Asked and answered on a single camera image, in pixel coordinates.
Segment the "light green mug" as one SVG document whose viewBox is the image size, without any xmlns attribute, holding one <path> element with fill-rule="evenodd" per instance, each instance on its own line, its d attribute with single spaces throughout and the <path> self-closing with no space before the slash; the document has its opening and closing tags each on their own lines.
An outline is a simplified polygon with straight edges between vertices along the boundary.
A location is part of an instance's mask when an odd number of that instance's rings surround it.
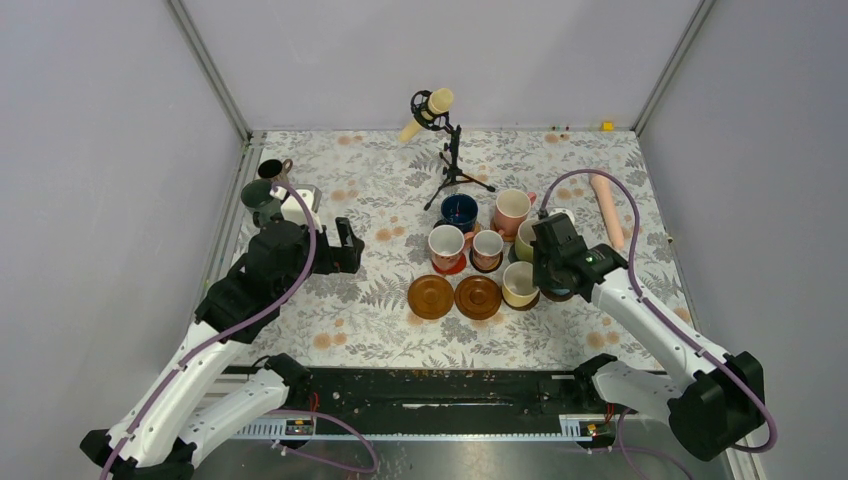
<svg viewBox="0 0 848 480">
<path fill-rule="evenodd" d="M 514 240 L 515 254 L 518 260 L 533 263 L 534 249 L 532 242 L 536 239 L 536 234 L 533 230 L 535 219 L 528 218 L 523 221 L 516 233 Z"/>
</svg>

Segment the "yellow mug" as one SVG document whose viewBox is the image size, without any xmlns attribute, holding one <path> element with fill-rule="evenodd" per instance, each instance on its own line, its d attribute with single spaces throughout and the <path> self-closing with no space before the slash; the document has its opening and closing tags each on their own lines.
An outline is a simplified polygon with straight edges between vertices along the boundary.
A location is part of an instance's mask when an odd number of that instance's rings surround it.
<svg viewBox="0 0 848 480">
<path fill-rule="evenodd" d="M 533 280 L 533 264 L 517 261 L 511 263 L 503 273 L 502 296 L 513 305 L 524 305 L 530 302 L 539 288 Z"/>
</svg>

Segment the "small pink mug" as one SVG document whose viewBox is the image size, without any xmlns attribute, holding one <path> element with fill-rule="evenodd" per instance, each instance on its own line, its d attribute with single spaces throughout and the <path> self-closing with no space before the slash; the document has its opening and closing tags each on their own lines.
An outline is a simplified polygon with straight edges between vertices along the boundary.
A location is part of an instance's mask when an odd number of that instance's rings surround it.
<svg viewBox="0 0 848 480">
<path fill-rule="evenodd" d="M 503 253 L 504 241 L 501 236 L 492 230 L 481 230 L 476 233 L 472 240 L 471 251 L 483 255 L 495 255 Z"/>
</svg>

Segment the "brown wooden knob lid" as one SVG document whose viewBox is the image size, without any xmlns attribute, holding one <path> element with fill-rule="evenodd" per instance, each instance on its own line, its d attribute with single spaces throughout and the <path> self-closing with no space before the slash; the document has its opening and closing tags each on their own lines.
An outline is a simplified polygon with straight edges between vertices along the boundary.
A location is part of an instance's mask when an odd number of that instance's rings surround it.
<svg viewBox="0 0 848 480">
<path fill-rule="evenodd" d="M 459 312 L 475 321 L 494 316 L 502 303 L 501 288 L 485 276 L 469 276 L 456 286 L 454 303 Z"/>
</svg>

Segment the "dark green mug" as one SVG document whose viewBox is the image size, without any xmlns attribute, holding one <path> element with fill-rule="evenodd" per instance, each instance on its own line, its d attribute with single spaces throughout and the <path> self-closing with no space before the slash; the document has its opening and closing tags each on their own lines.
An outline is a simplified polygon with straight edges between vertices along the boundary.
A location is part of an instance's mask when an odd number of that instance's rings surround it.
<svg viewBox="0 0 848 480">
<path fill-rule="evenodd" d="M 270 180 L 253 180 L 245 185 L 240 192 L 240 201 L 251 214 L 252 223 L 257 228 L 283 218 L 281 200 L 272 195 Z"/>
</svg>

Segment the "red round coaster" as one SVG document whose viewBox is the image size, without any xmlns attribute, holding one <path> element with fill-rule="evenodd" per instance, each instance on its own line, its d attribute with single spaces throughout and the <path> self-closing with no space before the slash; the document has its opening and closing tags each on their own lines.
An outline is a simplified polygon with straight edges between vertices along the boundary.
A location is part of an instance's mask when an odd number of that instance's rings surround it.
<svg viewBox="0 0 848 480">
<path fill-rule="evenodd" d="M 467 267 L 467 257 L 465 255 L 460 256 L 458 261 L 452 267 L 450 267 L 448 269 L 441 269 L 434 262 L 431 263 L 431 266 L 433 267 L 434 271 L 437 274 L 440 274 L 440 275 L 456 275 L 456 274 L 460 273 L 461 271 L 463 271 Z"/>
</svg>

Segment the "black mug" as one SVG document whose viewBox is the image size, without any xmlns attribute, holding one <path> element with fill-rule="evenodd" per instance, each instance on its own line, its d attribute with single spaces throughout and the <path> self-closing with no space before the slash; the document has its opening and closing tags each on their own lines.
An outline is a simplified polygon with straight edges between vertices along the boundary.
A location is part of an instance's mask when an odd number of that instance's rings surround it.
<svg viewBox="0 0 848 480">
<path fill-rule="evenodd" d="M 289 173 L 293 167 L 293 160 L 290 158 L 268 159 L 259 164 L 257 168 L 257 176 L 260 179 L 268 180 L 277 183 L 289 183 Z"/>
</svg>

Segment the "brown wooden coaster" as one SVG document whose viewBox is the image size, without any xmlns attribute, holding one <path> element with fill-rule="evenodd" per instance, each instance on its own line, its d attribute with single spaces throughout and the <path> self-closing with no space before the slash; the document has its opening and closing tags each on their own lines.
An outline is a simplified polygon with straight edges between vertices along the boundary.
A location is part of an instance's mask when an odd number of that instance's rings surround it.
<svg viewBox="0 0 848 480">
<path fill-rule="evenodd" d="M 444 277 L 424 275 L 409 285 L 407 302 L 416 316 L 426 320 L 439 319 L 453 308 L 454 290 Z"/>
</svg>

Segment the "dark blue mug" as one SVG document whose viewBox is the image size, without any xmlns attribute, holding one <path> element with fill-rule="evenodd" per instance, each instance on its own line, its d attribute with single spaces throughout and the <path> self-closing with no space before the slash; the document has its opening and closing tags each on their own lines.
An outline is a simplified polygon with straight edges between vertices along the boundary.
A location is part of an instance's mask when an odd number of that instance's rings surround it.
<svg viewBox="0 0 848 480">
<path fill-rule="evenodd" d="M 453 194 L 442 201 L 440 218 L 434 226 L 451 225 L 463 233 L 472 232 L 477 224 L 478 213 L 478 204 L 471 196 Z"/>
</svg>

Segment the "salmon mug with handle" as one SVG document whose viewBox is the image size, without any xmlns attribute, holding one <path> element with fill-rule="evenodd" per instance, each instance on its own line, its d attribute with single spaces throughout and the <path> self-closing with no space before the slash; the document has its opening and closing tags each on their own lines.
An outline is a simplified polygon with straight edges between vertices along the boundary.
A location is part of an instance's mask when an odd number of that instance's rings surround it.
<svg viewBox="0 0 848 480">
<path fill-rule="evenodd" d="M 463 233 L 451 225 L 434 227 L 427 239 L 431 263 L 436 263 L 441 269 L 452 267 L 460 256 L 465 255 L 472 238 L 472 232 Z"/>
</svg>

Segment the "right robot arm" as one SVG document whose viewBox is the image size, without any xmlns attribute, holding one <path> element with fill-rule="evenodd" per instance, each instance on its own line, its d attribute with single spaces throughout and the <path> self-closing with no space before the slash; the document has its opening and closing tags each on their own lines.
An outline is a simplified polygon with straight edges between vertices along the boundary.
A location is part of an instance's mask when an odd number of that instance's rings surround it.
<svg viewBox="0 0 848 480">
<path fill-rule="evenodd" d="M 640 372 L 611 355 L 579 367 L 575 402 L 597 412 L 627 406 L 666 424 L 695 458 L 714 459 L 767 421 L 764 374 L 748 352 L 728 353 L 677 318 L 612 247 L 588 247 L 570 217 L 547 215 L 532 227 L 533 282 L 579 295 L 623 326 L 665 370 Z"/>
</svg>

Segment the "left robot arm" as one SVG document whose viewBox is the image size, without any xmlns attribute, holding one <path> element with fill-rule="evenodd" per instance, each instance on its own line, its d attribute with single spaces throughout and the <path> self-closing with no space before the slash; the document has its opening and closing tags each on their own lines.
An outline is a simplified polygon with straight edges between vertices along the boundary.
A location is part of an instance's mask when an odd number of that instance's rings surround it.
<svg viewBox="0 0 848 480">
<path fill-rule="evenodd" d="M 207 291 L 168 367 L 138 404 L 108 429 L 91 430 L 81 451 L 115 479 L 188 479 L 234 433 L 279 407 L 313 400 L 311 372 L 291 356 L 271 356 L 238 390 L 213 405 L 204 395 L 246 351 L 281 305 L 312 274 L 353 274 L 364 243 L 349 220 L 335 220 L 340 245 L 326 230 L 287 220 L 261 227 L 229 272 Z"/>
</svg>

